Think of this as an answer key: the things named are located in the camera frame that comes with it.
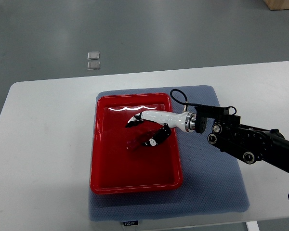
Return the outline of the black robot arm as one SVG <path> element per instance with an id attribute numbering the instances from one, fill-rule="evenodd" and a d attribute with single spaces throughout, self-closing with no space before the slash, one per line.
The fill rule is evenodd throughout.
<path id="1" fill-rule="evenodd" d="M 243 125 L 240 123 L 240 116 L 229 113 L 229 107 L 202 104 L 193 106 L 195 112 L 184 110 L 181 114 L 142 111 L 131 117 L 126 127 L 135 127 L 145 121 L 160 124 L 162 127 L 142 143 L 143 146 L 156 146 L 171 135 L 172 128 L 179 128 L 187 133 L 204 133 L 210 118 L 213 119 L 211 133 L 207 137 L 210 145 L 246 164 L 265 161 L 289 173 L 289 141 L 278 129 L 266 130 Z"/>

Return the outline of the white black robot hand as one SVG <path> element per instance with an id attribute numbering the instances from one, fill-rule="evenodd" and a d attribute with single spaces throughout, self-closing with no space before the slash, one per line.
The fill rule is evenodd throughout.
<path id="1" fill-rule="evenodd" d="M 166 111 L 148 110 L 135 114 L 126 124 L 125 128 L 132 128 L 144 120 L 163 125 L 158 130 L 147 132 L 142 146 L 157 146 L 163 143 L 170 135 L 171 128 L 179 128 L 183 132 L 193 132 L 196 126 L 196 114 L 185 111 L 177 114 Z"/>

